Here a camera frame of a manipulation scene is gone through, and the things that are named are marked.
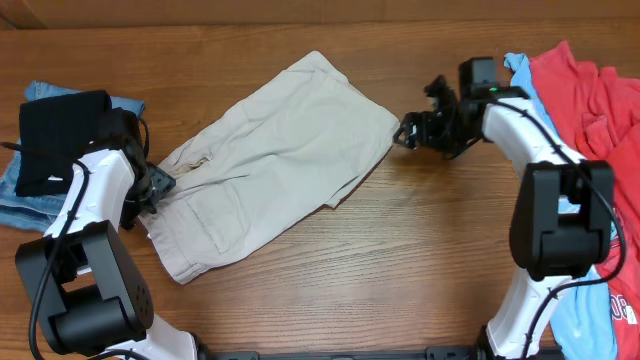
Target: red t-shirt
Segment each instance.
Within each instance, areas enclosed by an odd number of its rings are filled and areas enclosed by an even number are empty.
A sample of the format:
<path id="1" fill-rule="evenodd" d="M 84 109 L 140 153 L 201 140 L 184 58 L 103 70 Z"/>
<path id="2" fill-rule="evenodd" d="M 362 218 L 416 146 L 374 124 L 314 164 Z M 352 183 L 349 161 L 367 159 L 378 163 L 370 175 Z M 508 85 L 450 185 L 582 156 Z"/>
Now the red t-shirt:
<path id="1" fill-rule="evenodd" d="M 614 204 L 628 251 L 622 272 L 609 282 L 612 300 L 624 303 L 624 312 L 617 309 L 624 316 L 616 309 L 612 315 L 618 358 L 640 359 L 640 329 L 633 316 L 633 309 L 640 310 L 640 80 L 620 78 L 613 67 L 599 72 L 592 62 L 576 62 L 566 41 L 532 59 L 531 73 L 562 140 L 614 170 Z M 600 276 L 615 267 L 618 245 L 614 241 L 607 260 L 597 266 Z"/>

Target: blue jeans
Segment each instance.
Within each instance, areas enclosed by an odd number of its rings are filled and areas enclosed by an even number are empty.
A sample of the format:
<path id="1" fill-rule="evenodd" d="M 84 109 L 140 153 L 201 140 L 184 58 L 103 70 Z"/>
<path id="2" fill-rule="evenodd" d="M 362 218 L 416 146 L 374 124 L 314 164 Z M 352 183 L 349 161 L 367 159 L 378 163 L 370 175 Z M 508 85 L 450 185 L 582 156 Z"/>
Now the blue jeans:
<path id="1" fill-rule="evenodd" d="M 34 101 L 78 92 L 80 91 L 66 89 L 42 81 L 34 81 L 24 91 L 24 96 L 27 101 Z M 115 96 L 111 97 L 111 106 L 129 110 L 138 117 L 142 116 L 144 111 L 143 101 Z M 23 230 L 44 232 L 58 216 L 66 195 L 18 197 L 16 196 L 15 188 L 19 173 L 20 153 L 16 151 L 0 180 L 0 224 Z"/>

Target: cargo pocket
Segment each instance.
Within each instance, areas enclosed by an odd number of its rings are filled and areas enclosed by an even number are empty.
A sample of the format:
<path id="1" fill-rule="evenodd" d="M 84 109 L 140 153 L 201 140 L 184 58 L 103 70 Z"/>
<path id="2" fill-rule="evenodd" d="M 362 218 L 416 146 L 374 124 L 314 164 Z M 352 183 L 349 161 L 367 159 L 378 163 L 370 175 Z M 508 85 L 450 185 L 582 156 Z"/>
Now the cargo pocket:
<path id="1" fill-rule="evenodd" d="M 231 184 L 198 191 L 187 198 L 187 204 L 220 254 L 244 241 L 249 232 L 249 219 Z"/>

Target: wooden table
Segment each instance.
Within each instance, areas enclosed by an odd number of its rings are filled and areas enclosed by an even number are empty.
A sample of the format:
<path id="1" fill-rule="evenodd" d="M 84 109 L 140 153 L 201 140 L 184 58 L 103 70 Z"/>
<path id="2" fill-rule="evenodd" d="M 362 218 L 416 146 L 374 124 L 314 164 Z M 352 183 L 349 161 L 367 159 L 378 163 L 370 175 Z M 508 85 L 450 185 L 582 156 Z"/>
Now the wooden table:
<path id="1" fill-rule="evenodd" d="M 635 19 L 3 31 L 0 134 L 18 138 L 31 80 L 106 89 L 146 101 L 157 163 L 314 49 L 401 118 L 427 109 L 421 88 L 436 75 L 457 84 L 457 65 L 469 57 L 537 55 L 562 39 L 579 59 L 640 77 L 638 34 Z M 0 151 L 0 166 L 11 156 Z M 315 212 L 248 259 L 186 286 L 167 275 L 142 227 L 121 236 L 156 312 L 215 351 L 470 344 L 513 271 L 507 234 L 517 191 L 511 164 L 492 145 L 451 162 L 393 148 L 336 210 Z M 0 358 L 28 359 L 30 304 L 13 257 L 39 234 L 0 229 Z"/>

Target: black cable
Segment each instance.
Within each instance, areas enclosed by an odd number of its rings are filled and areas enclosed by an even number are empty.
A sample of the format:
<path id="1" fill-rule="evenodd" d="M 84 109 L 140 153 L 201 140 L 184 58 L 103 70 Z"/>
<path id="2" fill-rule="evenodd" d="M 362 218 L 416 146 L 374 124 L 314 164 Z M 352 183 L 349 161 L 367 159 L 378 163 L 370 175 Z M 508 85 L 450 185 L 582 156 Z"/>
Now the black cable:
<path id="1" fill-rule="evenodd" d="M 142 153 L 144 154 L 144 158 L 146 159 L 147 157 L 149 157 L 149 127 L 147 126 L 147 122 L 144 121 L 142 117 L 139 117 L 138 121 L 140 121 L 140 123 L 142 123 L 142 126 L 144 126 L 144 147 L 142 149 Z"/>
<path id="2" fill-rule="evenodd" d="M 538 128 L 540 133 L 542 133 L 544 138 L 547 140 L 549 145 L 551 145 L 551 147 L 558 154 L 558 156 L 560 156 L 560 158 L 562 158 L 562 160 L 564 160 L 567 164 L 569 164 L 574 169 L 574 171 L 578 174 L 578 176 L 580 176 L 580 179 L 582 179 L 584 184 L 589 189 L 591 189 L 593 194 L 595 194 L 596 198 L 598 199 L 598 202 L 600 202 L 600 204 L 607 210 L 607 212 L 609 213 L 609 216 L 611 217 L 611 221 L 613 222 L 613 225 L 616 228 L 616 231 L 618 233 L 619 242 L 620 242 L 620 258 L 618 259 L 618 263 L 616 264 L 616 267 L 614 268 L 614 270 L 609 275 L 607 275 L 607 276 L 605 276 L 603 278 L 597 279 L 597 280 L 577 281 L 577 282 L 574 282 L 574 283 L 568 283 L 568 284 L 560 285 L 560 286 L 552 289 L 551 291 L 549 291 L 547 296 L 542 301 L 542 304 L 540 304 L 540 306 L 538 307 L 538 310 L 536 311 L 533 319 L 531 320 L 531 324 L 529 325 L 529 330 L 527 331 L 527 334 L 526 334 L 526 342 L 524 344 L 524 348 L 522 349 L 522 355 L 520 356 L 520 360 L 526 360 L 527 359 L 527 353 L 529 352 L 529 347 L 531 345 L 531 340 L 533 339 L 533 333 L 535 331 L 535 328 L 536 328 L 536 326 L 538 324 L 538 321 L 540 320 L 540 317 L 542 317 L 542 313 L 544 312 L 544 310 L 547 307 L 547 305 L 549 305 L 551 300 L 554 299 L 554 298 L 557 298 L 558 294 L 562 290 L 570 289 L 570 288 L 573 288 L 573 287 L 579 287 L 579 286 L 590 286 L 590 285 L 602 284 L 602 283 L 606 283 L 606 282 L 610 281 L 611 279 L 615 278 L 616 276 L 618 276 L 618 274 L 622 270 L 622 267 L 624 266 L 624 261 L 625 261 L 625 257 L 626 257 L 626 254 L 627 254 L 627 247 L 626 247 L 626 242 L 625 242 L 625 239 L 624 239 L 624 232 L 623 232 L 622 226 L 620 226 L 618 218 L 616 217 L 616 214 L 613 211 L 613 208 L 611 207 L 611 205 L 607 202 L 607 200 L 604 198 L 604 196 L 602 196 L 602 194 L 595 188 L 595 186 L 591 182 L 591 179 L 589 179 L 589 176 L 587 176 L 587 174 L 585 174 L 585 172 L 578 166 L 578 164 L 573 162 L 573 160 L 571 160 L 571 158 L 567 154 L 564 153 L 564 151 L 562 150 L 562 147 L 560 145 L 555 143 L 553 137 L 547 132 L 547 130 L 544 128 L 544 126 L 542 126 L 526 110 L 522 110 L 522 109 L 520 109 L 520 108 L 518 108 L 516 106 L 513 106 L 511 104 L 507 104 L 507 103 L 504 103 L 504 102 L 500 102 L 500 101 L 497 101 L 497 100 L 491 100 L 491 101 L 488 101 L 487 103 L 493 104 L 493 105 L 502 106 L 502 107 L 507 108 L 509 110 L 515 111 L 518 114 L 520 114 L 521 116 L 523 116 L 523 117 L 527 118 L 528 120 L 530 120 L 536 126 L 536 128 Z"/>
<path id="3" fill-rule="evenodd" d="M 36 342 L 36 324 L 38 322 L 38 313 L 40 312 L 40 305 L 42 304 L 44 290 L 46 289 L 47 282 L 49 280 L 48 275 L 51 274 L 51 268 L 53 267 L 53 264 L 58 257 L 60 249 L 62 248 L 63 239 L 65 235 L 67 235 L 69 228 L 71 228 L 71 224 L 73 223 L 73 220 L 75 220 L 76 218 L 78 209 L 80 208 L 80 204 L 82 202 L 82 199 L 84 198 L 84 194 L 87 191 L 87 187 L 89 186 L 89 176 L 91 175 L 91 172 L 80 160 L 69 159 L 67 157 L 64 157 L 56 153 L 31 149 L 19 144 L 14 144 L 9 142 L 2 142 L 0 143 L 0 145 L 7 149 L 19 151 L 21 153 L 47 157 L 57 161 L 76 164 L 82 169 L 82 173 L 83 173 L 82 185 L 80 186 L 80 190 L 78 191 L 78 196 L 73 202 L 71 209 L 67 213 L 67 220 L 62 225 L 62 229 L 60 230 L 58 237 L 56 237 L 53 240 L 53 247 L 49 252 L 49 256 L 47 258 L 47 264 L 45 265 L 44 271 L 42 272 L 42 275 L 40 277 L 40 281 L 38 282 L 38 289 L 36 290 L 36 293 L 33 299 L 33 306 L 31 307 L 31 315 L 29 317 L 29 348 L 31 349 L 31 354 L 33 355 L 34 359 L 44 360 L 44 357 L 42 357 L 42 354 L 40 353 L 40 350 L 38 349 L 38 344 Z M 126 356 L 136 360 L 148 360 L 146 357 L 136 354 L 132 350 L 111 350 L 101 355 L 95 356 L 90 360 L 106 359 L 112 356 Z"/>
<path id="4" fill-rule="evenodd" d="M 140 355 L 140 354 L 136 354 L 135 352 L 133 352 L 133 350 L 110 350 L 107 351 L 105 353 L 102 353 L 100 355 L 96 355 L 92 358 L 89 358 L 87 360 L 102 360 L 102 359 L 108 359 L 110 357 L 114 357 L 114 356 L 124 356 L 125 359 L 135 359 L 135 360 L 149 360 L 146 357 Z"/>

